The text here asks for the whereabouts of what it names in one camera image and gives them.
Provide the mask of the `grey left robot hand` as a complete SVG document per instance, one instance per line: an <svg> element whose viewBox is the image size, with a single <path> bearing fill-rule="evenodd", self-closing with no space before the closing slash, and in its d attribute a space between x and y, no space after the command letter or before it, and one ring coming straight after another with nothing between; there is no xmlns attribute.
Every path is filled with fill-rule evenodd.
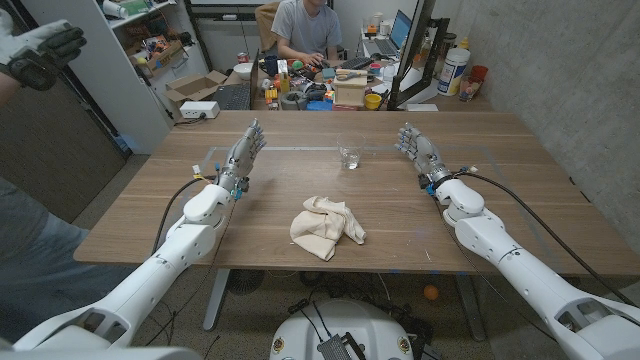
<svg viewBox="0 0 640 360"><path fill-rule="evenodd" d="M217 184L231 192L249 175L257 154L265 145L261 125L254 119L240 139L227 151Z"/></svg>

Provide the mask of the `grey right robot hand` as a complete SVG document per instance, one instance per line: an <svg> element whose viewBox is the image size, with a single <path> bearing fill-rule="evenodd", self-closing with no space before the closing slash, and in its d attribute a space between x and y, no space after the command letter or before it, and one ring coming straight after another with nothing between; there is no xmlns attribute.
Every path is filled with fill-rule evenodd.
<svg viewBox="0 0 640 360"><path fill-rule="evenodd" d="M418 171L421 189L437 189L444 181L453 178L451 171L444 165L438 148L418 128L406 123L398 130L397 136L394 147L413 162Z"/></svg>

